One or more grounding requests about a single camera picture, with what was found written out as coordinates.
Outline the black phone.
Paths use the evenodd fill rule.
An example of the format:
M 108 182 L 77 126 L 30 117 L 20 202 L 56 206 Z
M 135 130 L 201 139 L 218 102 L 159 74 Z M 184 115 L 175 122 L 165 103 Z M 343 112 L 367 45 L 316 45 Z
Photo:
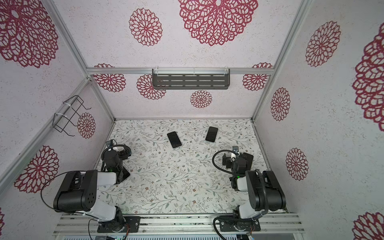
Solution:
M 170 132 L 167 134 L 168 139 L 171 143 L 173 149 L 178 148 L 182 145 L 182 142 L 177 134 L 177 132 Z
M 116 175 L 117 175 L 116 184 L 120 184 L 125 179 L 127 179 L 131 174 L 128 172 L 128 170 L 125 167 L 117 167 Z
M 217 134 L 218 134 L 218 128 L 209 127 L 205 140 L 208 142 L 214 143 L 216 141 Z

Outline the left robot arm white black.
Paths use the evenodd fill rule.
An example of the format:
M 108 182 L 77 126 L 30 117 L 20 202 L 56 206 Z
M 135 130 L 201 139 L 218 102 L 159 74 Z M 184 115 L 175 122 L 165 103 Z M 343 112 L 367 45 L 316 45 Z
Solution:
M 107 233 L 127 230 L 128 224 L 122 210 L 98 199 L 97 190 L 99 187 L 118 185 L 131 175 L 123 165 L 123 161 L 131 154 L 132 151 L 128 146 L 113 145 L 107 147 L 101 154 L 104 164 L 101 172 L 89 170 L 66 173 L 54 198 L 54 210 L 90 216 L 98 222 L 99 230 Z

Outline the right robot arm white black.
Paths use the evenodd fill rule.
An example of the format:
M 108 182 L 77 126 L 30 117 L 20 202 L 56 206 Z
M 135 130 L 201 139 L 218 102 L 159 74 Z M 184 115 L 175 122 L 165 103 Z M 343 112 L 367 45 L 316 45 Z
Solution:
M 247 192 L 249 200 L 233 210 L 233 220 L 221 220 L 221 231 L 259 231 L 257 217 L 283 210 L 286 198 L 273 171 L 252 170 L 254 156 L 248 153 L 223 154 L 222 164 L 230 169 L 232 189 Z

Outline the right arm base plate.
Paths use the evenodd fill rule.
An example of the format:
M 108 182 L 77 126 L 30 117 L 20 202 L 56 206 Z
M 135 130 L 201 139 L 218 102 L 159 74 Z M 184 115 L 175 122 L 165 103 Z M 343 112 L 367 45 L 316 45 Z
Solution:
M 218 221 L 221 232 L 259 232 L 261 230 L 258 220 L 245 221 L 244 219 L 220 216 Z

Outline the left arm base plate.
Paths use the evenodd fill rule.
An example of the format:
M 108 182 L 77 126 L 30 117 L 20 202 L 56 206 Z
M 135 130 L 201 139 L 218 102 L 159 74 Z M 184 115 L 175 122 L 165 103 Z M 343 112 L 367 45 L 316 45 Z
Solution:
M 140 226 L 141 217 L 123 217 L 99 222 L 97 233 L 137 233 Z

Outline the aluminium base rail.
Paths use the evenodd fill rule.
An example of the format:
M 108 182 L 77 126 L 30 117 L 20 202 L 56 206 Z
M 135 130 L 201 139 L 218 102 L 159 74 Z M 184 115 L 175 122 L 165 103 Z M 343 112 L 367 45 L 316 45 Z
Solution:
M 215 233 L 214 218 L 218 214 L 174 214 L 174 215 L 139 215 L 138 223 L 130 223 L 130 229 L 114 236 L 145 236 L 145 235 L 211 235 Z M 52 235 L 58 236 L 101 236 L 99 224 L 84 216 L 63 215 Z M 235 227 L 228 234 L 304 234 L 305 229 L 298 214 L 275 213 L 267 214 L 259 219 L 253 227 L 245 229 Z

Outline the dark metal wall shelf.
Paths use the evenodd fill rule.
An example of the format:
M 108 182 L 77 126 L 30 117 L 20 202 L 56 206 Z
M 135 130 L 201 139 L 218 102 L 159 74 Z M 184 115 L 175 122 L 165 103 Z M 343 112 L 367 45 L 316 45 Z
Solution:
M 227 90 L 230 70 L 152 70 L 152 85 L 156 90 Z

